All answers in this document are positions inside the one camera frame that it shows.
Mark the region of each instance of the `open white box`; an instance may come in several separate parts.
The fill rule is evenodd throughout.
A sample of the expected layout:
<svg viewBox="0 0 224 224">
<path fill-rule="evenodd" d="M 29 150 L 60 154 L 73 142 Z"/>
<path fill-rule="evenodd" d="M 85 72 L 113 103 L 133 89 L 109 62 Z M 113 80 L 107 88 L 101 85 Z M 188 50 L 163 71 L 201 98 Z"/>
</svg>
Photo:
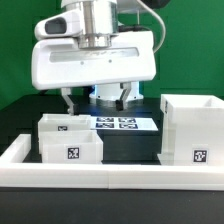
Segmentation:
<svg viewBox="0 0 224 224">
<path fill-rule="evenodd" d="M 90 115 L 43 114 L 38 122 L 39 153 L 42 153 L 42 136 L 45 132 L 90 130 L 90 128 Z"/>
<path fill-rule="evenodd" d="M 224 101 L 214 96 L 162 95 L 163 165 L 224 166 Z"/>
<path fill-rule="evenodd" d="M 43 132 L 42 162 L 101 164 L 103 142 L 95 130 Z"/>
</svg>

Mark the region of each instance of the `black platform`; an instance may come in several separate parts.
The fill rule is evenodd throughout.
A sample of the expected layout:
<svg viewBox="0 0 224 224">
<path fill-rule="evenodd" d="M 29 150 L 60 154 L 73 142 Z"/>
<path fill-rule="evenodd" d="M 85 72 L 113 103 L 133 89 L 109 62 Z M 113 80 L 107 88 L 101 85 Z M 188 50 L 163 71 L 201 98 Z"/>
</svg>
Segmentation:
<svg viewBox="0 0 224 224">
<path fill-rule="evenodd" d="M 89 105 L 74 98 L 81 114 L 112 117 L 151 117 L 158 132 L 108 131 L 104 141 L 105 164 L 156 164 L 161 150 L 162 114 L 159 99 L 126 111 Z M 60 96 L 24 96 L 0 111 L 0 153 L 22 133 L 32 134 L 32 150 L 25 162 L 40 162 L 37 122 L 43 113 L 66 113 Z M 224 192 L 110 189 L 0 188 L 0 224 L 25 223 L 223 223 Z"/>
</svg>

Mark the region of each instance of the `white container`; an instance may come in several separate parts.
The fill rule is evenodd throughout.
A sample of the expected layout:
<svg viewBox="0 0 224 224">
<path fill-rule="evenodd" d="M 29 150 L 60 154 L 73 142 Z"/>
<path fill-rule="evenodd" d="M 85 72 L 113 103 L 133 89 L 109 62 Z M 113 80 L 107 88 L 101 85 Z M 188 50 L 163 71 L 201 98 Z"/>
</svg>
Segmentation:
<svg viewBox="0 0 224 224">
<path fill-rule="evenodd" d="M 224 101 L 162 95 L 162 165 L 224 165 Z"/>
<path fill-rule="evenodd" d="M 38 122 L 39 153 L 41 154 L 43 149 L 42 133 L 52 131 L 90 130 L 90 127 L 90 115 L 71 116 L 69 114 L 43 114 L 43 117 Z"/>
<path fill-rule="evenodd" d="M 101 164 L 103 142 L 96 131 L 42 133 L 43 163 Z"/>
</svg>

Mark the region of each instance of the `metal component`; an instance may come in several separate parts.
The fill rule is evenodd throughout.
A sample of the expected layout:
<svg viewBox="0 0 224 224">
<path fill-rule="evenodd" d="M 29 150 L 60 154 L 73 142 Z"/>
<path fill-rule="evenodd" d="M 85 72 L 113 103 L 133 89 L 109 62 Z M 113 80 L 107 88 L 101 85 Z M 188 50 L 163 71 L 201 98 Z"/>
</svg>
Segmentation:
<svg viewBox="0 0 224 224">
<path fill-rule="evenodd" d="M 102 106 L 102 107 L 111 107 L 111 108 L 116 107 L 116 101 L 112 101 L 112 100 L 90 98 L 90 103 L 95 104 L 97 106 Z M 126 102 L 126 108 L 131 108 L 134 106 L 141 106 L 141 105 L 143 105 L 143 99 L 132 99 Z"/>
<path fill-rule="evenodd" d="M 131 92 L 131 83 L 130 82 L 121 83 L 120 88 L 123 89 L 120 100 L 125 102 L 128 98 L 129 93 Z"/>
<path fill-rule="evenodd" d="M 72 100 L 70 99 L 70 97 L 68 96 L 68 95 L 71 95 L 71 93 L 72 93 L 71 88 L 61 88 L 61 95 L 69 107 L 68 113 L 70 115 L 78 115 L 79 113 L 78 105 L 74 104 Z"/>
<path fill-rule="evenodd" d="M 66 10 L 80 9 L 84 29 L 79 48 L 110 47 L 111 36 L 118 33 L 117 4 L 110 1 L 83 1 L 66 5 Z"/>
<path fill-rule="evenodd" d="M 116 100 L 116 109 L 118 111 L 127 109 L 126 101 L 129 93 L 131 92 L 131 83 L 121 83 L 120 88 L 123 89 L 121 97 L 119 100 Z"/>
<path fill-rule="evenodd" d="M 144 12 L 144 9 L 136 0 L 119 0 L 117 2 L 118 13 L 136 13 L 137 11 Z"/>
<path fill-rule="evenodd" d="M 137 11 L 137 24 L 140 25 L 140 11 Z"/>
</svg>

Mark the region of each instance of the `green wall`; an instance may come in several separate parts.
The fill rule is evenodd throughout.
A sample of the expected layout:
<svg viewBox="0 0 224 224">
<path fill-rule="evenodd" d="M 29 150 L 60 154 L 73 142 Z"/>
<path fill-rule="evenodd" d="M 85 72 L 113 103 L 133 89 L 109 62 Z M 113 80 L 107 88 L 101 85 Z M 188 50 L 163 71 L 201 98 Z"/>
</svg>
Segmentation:
<svg viewBox="0 0 224 224">
<path fill-rule="evenodd" d="M 0 0 L 0 108 L 38 92 L 31 85 L 31 54 L 36 43 L 33 30 L 38 21 L 60 12 L 60 2 Z M 222 0 L 171 0 L 157 11 L 166 23 L 167 37 L 156 54 L 155 79 L 141 85 L 145 96 L 224 96 L 223 8 Z M 126 24 L 136 22 L 135 15 L 120 15 L 119 19 Z M 148 14 L 141 15 L 141 23 L 159 38 L 159 26 Z"/>
</svg>

